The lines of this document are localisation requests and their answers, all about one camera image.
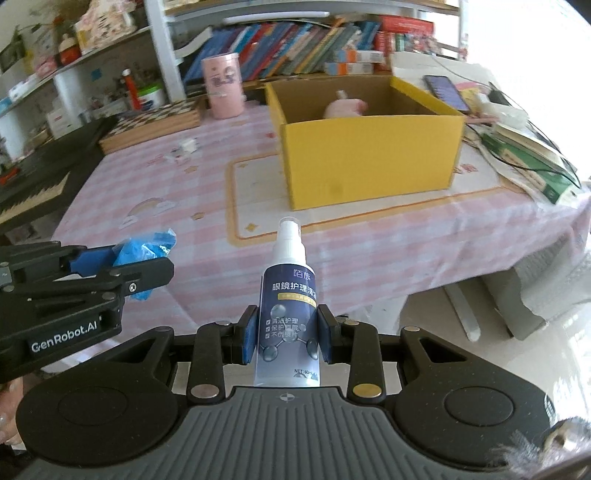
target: yellow box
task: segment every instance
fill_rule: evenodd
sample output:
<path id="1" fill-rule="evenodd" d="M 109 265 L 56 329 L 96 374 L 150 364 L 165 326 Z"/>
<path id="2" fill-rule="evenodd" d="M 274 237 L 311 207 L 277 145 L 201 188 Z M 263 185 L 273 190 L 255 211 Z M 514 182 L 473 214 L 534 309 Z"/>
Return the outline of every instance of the yellow box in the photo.
<path id="1" fill-rule="evenodd" d="M 323 119 L 337 90 L 367 102 L 365 116 Z M 449 187 L 464 118 L 433 95 L 384 75 L 280 80 L 265 91 L 294 210 Z"/>

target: screw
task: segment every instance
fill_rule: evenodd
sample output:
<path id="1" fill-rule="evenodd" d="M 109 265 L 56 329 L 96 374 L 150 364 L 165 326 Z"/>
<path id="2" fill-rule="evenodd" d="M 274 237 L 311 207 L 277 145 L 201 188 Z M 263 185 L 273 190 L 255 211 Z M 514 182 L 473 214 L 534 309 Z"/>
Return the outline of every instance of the screw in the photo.
<path id="1" fill-rule="evenodd" d="M 195 385 L 191 389 L 191 395 L 195 398 L 215 398 L 219 395 L 220 389 L 209 383 Z"/>
<path id="2" fill-rule="evenodd" d="M 359 398 L 375 398 L 382 394 L 382 389 L 373 383 L 360 383 L 353 387 L 353 393 Z"/>

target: blue plastic wrapper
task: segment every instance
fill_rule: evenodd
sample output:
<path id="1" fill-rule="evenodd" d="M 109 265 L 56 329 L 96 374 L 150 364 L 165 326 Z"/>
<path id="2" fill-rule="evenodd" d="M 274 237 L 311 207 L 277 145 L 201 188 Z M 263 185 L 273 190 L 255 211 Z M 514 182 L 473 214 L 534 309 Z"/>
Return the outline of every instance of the blue plastic wrapper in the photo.
<path id="1" fill-rule="evenodd" d="M 137 238 L 128 238 L 125 242 L 113 247 L 113 251 L 117 255 L 113 266 L 167 257 L 176 244 L 177 235 L 170 228 L 168 232 L 149 233 Z M 150 295 L 152 295 L 152 290 L 146 290 L 131 297 L 136 300 L 148 300 Z"/>

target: pink canister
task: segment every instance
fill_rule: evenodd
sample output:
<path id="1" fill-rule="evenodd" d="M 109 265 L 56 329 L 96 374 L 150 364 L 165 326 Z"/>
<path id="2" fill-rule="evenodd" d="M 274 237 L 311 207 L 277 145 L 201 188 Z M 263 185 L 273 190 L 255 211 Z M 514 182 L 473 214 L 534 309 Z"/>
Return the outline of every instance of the pink canister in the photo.
<path id="1" fill-rule="evenodd" d="M 238 116 L 244 111 L 244 97 L 238 53 L 215 55 L 201 61 L 203 78 L 217 119 Z"/>

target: pink checkered tablecloth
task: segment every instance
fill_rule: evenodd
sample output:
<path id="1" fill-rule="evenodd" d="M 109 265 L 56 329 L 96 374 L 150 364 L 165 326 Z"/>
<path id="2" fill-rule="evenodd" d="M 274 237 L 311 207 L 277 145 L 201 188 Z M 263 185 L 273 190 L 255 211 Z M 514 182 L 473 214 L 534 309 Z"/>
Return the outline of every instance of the pink checkered tablecloth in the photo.
<path id="1" fill-rule="evenodd" d="M 199 161 L 178 165 L 163 158 L 191 136 L 202 145 Z M 267 107 L 249 105 L 238 118 L 205 117 L 191 131 L 104 158 L 54 239 L 96 247 L 172 228 L 178 239 L 170 254 L 176 273 L 149 300 L 128 300 L 123 334 L 88 355 L 158 325 L 171 325 L 178 334 L 194 333 L 204 323 L 235 320 L 248 304 L 258 302 L 272 242 L 240 245 L 230 239 L 227 170 L 237 158 L 273 153 L 274 137 Z M 575 238 L 577 225 L 588 228 L 589 215 L 587 200 L 578 209 L 541 209 L 524 194 L 496 189 L 310 229 L 303 241 L 317 275 L 320 302 L 343 313 L 505 270 L 562 235 Z"/>

